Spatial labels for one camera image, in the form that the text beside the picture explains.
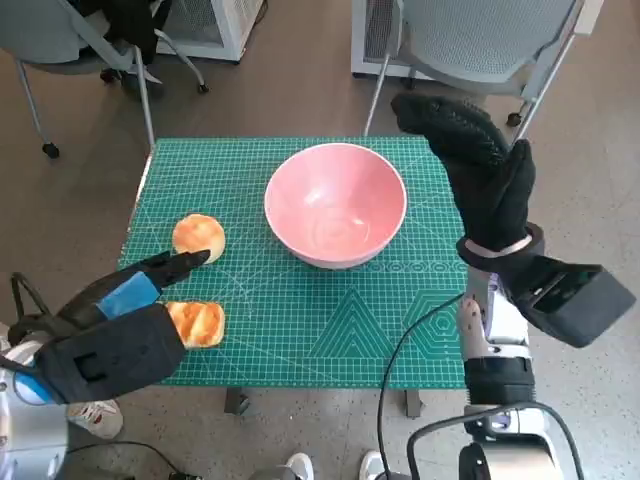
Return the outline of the bare left hand blue tape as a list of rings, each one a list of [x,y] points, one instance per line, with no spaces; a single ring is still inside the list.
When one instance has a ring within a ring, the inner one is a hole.
[[[67,302],[56,317],[79,330],[113,320],[155,303],[164,288],[186,279],[206,263],[208,249],[195,253],[165,251],[106,275]]]

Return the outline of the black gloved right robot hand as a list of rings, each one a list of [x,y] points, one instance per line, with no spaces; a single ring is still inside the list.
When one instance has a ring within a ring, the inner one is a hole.
[[[499,252],[527,236],[536,177],[528,140],[507,142],[487,112],[461,100],[400,93],[391,108],[444,166],[468,240]]]

